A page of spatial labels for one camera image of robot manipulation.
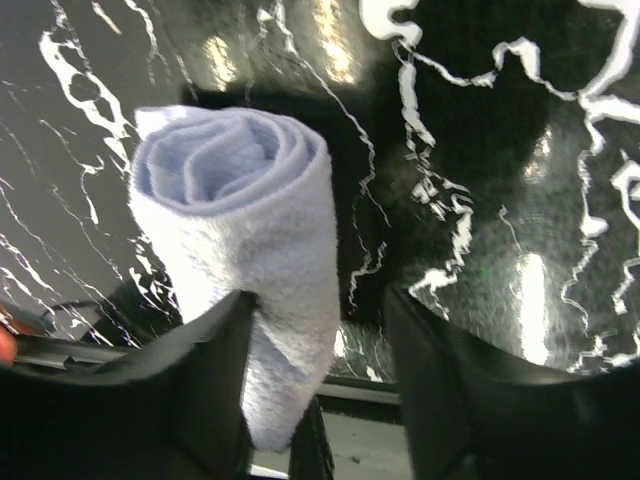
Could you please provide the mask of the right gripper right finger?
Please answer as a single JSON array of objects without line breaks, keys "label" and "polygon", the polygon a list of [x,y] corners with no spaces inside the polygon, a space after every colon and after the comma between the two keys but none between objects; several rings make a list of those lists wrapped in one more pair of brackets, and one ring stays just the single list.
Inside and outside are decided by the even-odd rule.
[{"label": "right gripper right finger", "polygon": [[639,365],[576,375],[530,363],[398,287],[384,317],[417,479],[635,479]]}]

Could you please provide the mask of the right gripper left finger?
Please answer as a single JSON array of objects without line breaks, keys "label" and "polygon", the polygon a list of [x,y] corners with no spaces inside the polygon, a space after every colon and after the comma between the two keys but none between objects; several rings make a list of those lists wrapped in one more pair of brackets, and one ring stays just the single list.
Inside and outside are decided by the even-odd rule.
[{"label": "right gripper left finger", "polygon": [[5,479],[245,479],[240,406],[255,299],[234,292],[146,346],[48,338],[1,309],[18,355],[1,368]]}]

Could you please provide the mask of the white towel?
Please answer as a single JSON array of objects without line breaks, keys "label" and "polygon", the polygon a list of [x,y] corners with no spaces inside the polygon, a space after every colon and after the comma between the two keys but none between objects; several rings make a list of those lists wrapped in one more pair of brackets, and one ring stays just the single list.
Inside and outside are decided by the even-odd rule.
[{"label": "white towel", "polygon": [[184,322],[233,291],[254,313],[242,409],[254,445],[285,449],[333,361],[337,221],[324,138],[249,108],[135,113],[129,207]]}]

